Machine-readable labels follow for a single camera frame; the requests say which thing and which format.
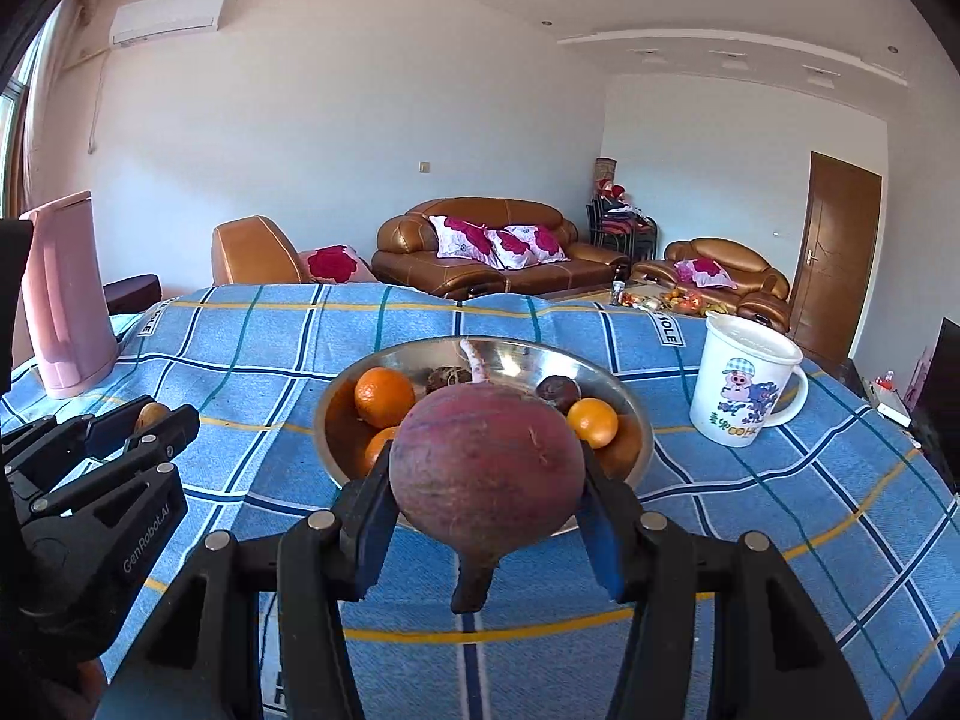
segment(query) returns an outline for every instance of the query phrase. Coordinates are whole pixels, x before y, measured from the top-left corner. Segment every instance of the fruit bowl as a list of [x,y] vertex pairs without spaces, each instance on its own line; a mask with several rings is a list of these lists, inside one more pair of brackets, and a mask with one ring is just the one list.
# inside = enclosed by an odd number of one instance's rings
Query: fruit bowl
[[[490,380],[534,394],[536,385],[551,375],[569,376],[584,397],[595,397],[613,406],[619,429],[613,441],[595,454],[604,471],[635,488],[653,454],[653,428],[637,396],[616,376],[593,362],[551,346],[510,338],[470,336],[487,367]],[[344,370],[323,392],[314,415],[314,443],[330,479],[342,487],[364,475],[364,452],[378,432],[357,415],[353,389],[357,380],[373,367],[400,370],[413,382],[416,399],[426,393],[427,376],[442,365],[469,367],[459,338],[424,338],[374,352]],[[402,524],[407,524],[400,517]],[[558,531],[576,528],[576,520]]]

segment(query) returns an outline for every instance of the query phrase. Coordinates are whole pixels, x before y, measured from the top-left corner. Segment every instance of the red flower pattern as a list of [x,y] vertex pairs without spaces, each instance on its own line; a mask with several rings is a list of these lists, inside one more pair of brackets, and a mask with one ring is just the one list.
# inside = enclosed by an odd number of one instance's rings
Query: red flower pattern
[[530,247],[522,242],[516,235],[511,235],[503,230],[497,230],[496,237],[500,239],[500,243],[505,250],[512,254],[526,254],[530,251]]
[[720,266],[716,261],[707,259],[707,257],[698,257],[693,261],[693,268],[697,269],[701,274],[707,274],[708,276],[716,276],[720,274]]
[[544,225],[536,225],[536,233],[534,233],[534,242],[536,247],[545,251],[547,254],[556,254],[560,251],[560,242],[553,237],[553,233],[550,232]]
[[477,250],[483,255],[490,255],[493,253],[493,246],[490,241],[487,240],[487,236],[483,233],[483,227],[478,227],[476,224],[470,224],[468,221],[462,220],[462,218],[450,218],[447,217],[443,222],[443,226],[449,227],[451,230],[456,230],[459,233],[463,233],[464,237],[477,248]]
[[337,284],[346,284],[357,270],[357,262],[347,254],[347,247],[318,248],[306,262],[311,276],[333,279]]

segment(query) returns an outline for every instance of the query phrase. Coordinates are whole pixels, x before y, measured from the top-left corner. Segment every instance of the cartoon pig print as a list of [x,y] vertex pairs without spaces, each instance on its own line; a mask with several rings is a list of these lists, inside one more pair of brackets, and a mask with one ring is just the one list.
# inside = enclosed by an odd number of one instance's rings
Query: cartoon pig print
[[757,375],[754,364],[742,357],[734,357],[727,363],[723,374],[727,377],[727,382],[720,394],[727,400],[749,401],[750,385],[754,382],[754,376]]

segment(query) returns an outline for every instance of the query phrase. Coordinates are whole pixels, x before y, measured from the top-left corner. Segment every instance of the brown leather sofa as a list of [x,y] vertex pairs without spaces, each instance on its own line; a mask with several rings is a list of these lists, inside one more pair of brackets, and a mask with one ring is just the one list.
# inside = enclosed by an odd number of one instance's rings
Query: brown leather sofa
[[312,284],[290,240],[266,217],[228,221],[213,230],[213,283]]
[[790,329],[790,283],[780,271],[772,268],[757,252],[745,245],[724,238],[695,238],[672,242],[664,252],[665,260],[637,263],[632,276],[637,280],[656,281],[666,287],[680,287],[673,263],[706,257],[726,269],[736,281],[735,290],[692,288],[713,303],[723,305],[732,314],[767,324],[779,333]]
[[[557,237],[569,262],[497,271],[466,259],[440,259],[437,233],[427,217],[445,215],[502,229],[511,224],[543,224]],[[577,228],[549,205],[502,197],[446,197],[411,208],[384,223],[376,236],[371,270],[380,281],[403,284],[453,300],[489,293],[543,295],[557,290],[606,286],[628,258],[577,241]]]

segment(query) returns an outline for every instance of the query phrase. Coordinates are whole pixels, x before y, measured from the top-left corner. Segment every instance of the mug handle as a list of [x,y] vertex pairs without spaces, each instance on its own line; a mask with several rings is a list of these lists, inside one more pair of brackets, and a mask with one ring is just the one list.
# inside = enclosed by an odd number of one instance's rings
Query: mug handle
[[800,389],[797,391],[797,396],[785,409],[768,416],[767,421],[763,423],[763,427],[776,427],[776,425],[788,423],[800,413],[800,409],[802,409],[803,404],[806,403],[806,396],[810,392],[810,384],[806,381],[806,374],[799,365],[794,365],[793,372],[800,377]]

